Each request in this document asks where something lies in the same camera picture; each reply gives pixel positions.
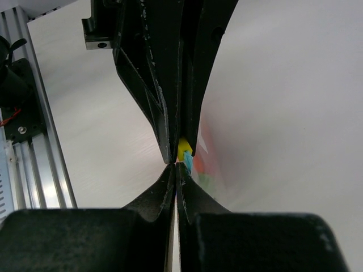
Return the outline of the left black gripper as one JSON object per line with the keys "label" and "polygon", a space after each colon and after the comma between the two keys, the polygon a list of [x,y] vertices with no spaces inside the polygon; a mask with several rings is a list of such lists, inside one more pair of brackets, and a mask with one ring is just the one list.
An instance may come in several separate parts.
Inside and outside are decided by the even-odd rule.
{"label": "left black gripper", "polygon": [[91,0],[87,50],[112,49],[116,71],[150,122],[163,161],[176,161],[182,86],[181,1]]}

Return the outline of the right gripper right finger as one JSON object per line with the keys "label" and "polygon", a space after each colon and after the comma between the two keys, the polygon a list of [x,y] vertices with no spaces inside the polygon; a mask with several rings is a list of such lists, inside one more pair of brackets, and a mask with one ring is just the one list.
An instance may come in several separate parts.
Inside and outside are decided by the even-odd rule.
{"label": "right gripper right finger", "polygon": [[348,271],[329,225],[305,213],[231,212],[176,165],[181,271]]}

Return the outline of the clear zip top bag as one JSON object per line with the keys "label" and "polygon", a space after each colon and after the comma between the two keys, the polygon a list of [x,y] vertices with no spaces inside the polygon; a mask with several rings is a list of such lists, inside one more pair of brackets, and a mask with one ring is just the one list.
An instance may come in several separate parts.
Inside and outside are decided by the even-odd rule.
{"label": "clear zip top bag", "polygon": [[226,192],[221,176],[215,146],[210,127],[205,118],[201,118],[197,144],[192,149],[186,139],[178,144],[178,162],[183,162],[193,180],[214,199],[220,199]]}

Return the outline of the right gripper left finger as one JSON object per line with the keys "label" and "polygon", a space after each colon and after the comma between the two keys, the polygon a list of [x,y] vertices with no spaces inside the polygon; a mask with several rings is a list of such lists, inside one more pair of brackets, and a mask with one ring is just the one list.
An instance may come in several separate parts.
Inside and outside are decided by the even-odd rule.
{"label": "right gripper left finger", "polygon": [[2,271],[166,271],[175,167],[120,209],[29,209],[1,224]]}

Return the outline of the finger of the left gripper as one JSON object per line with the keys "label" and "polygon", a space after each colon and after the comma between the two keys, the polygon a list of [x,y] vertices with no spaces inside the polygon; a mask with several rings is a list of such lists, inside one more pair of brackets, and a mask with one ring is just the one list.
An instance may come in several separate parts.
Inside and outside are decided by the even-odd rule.
{"label": "finger of the left gripper", "polygon": [[185,1],[180,135],[196,152],[201,106],[222,37],[237,0]]}

